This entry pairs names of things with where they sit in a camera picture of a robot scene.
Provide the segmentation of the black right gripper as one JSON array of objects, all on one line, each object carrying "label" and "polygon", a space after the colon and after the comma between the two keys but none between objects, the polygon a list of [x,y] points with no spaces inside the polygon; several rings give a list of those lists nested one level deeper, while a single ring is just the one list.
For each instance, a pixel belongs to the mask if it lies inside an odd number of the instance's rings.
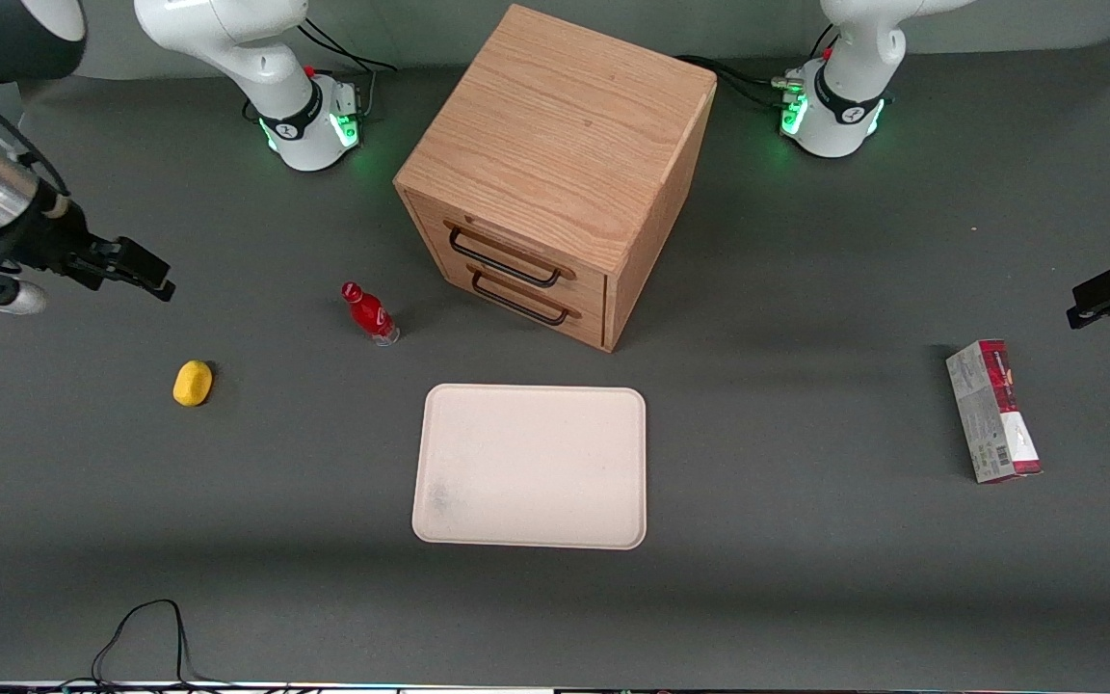
[{"label": "black right gripper", "polygon": [[160,302],[170,302],[176,289],[168,280],[171,265],[131,238],[119,237],[112,243],[95,237],[75,203],[68,203],[59,217],[48,217],[32,203],[0,228],[0,274],[17,276],[23,266],[65,276],[90,290],[105,280],[127,282]]}]

